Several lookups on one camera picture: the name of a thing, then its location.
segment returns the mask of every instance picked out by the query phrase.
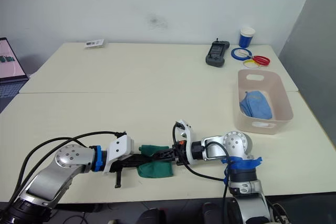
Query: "remote control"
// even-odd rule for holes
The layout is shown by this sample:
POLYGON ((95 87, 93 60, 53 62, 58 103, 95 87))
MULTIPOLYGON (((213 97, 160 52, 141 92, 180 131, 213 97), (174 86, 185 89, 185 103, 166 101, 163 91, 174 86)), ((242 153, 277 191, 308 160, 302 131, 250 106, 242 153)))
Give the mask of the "remote control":
POLYGON ((224 64, 225 50, 230 46, 229 41, 214 41, 211 45, 208 55, 205 57, 205 62, 214 67, 221 67, 224 64))

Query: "blue tape roll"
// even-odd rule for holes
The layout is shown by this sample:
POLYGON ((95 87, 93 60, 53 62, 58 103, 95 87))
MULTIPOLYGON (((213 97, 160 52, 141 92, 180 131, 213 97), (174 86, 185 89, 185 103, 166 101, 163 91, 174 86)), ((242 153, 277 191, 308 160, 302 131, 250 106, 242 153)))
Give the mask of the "blue tape roll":
POLYGON ((96 161, 96 166, 94 168, 94 172, 98 172, 102 165, 103 165, 103 160, 102 160, 101 147, 100 145, 97 145, 97 161, 96 161))
POLYGON ((233 58, 235 58, 236 60, 242 60, 242 61, 243 61, 243 60, 249 60, 249 59, 251 59, 251 57, 252 57, 252 53, 251 53, 250 50, 248 50, 248 49, 246 49, 246 48, 237 47, 237 48, 235 48, 235 49, 232 49, 232 51, 231 51, 231 56, 232 56, 233 58), (238 50, 238 49, 247 51, 248 54, 250 55, 250 57, 239 57, 239 56, 235 55, 235 51, 238 50))

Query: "floor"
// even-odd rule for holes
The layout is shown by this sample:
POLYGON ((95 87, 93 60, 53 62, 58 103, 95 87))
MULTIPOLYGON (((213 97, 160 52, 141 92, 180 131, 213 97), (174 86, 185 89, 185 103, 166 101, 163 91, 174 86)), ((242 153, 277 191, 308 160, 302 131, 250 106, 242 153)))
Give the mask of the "floor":
MULTIPOLYGON (((336 194, 301 195, 277 199, 269 197, 272 202, 281 203, 287 211, 292 224, 336 224, 336 194)), ((220 204, 220 198, 190 199, 190 200, 163 200, 144 202, 124 202, 101 204, 99 212, 85 213, 89 224, 107 224, 116 219, 119 224, 134 224, 141 213, 150 208, 159 208, 165 211, 168 223, 186 224, 201 223, 199 210, 205 202, 220 204)), ((49 224, 62 224, 67 218, 75 215, 83 216, 83 212, 53 210, 54 216, 49 224)), ((80 224, 79 217, 70 218, 67 223, 80 224)))

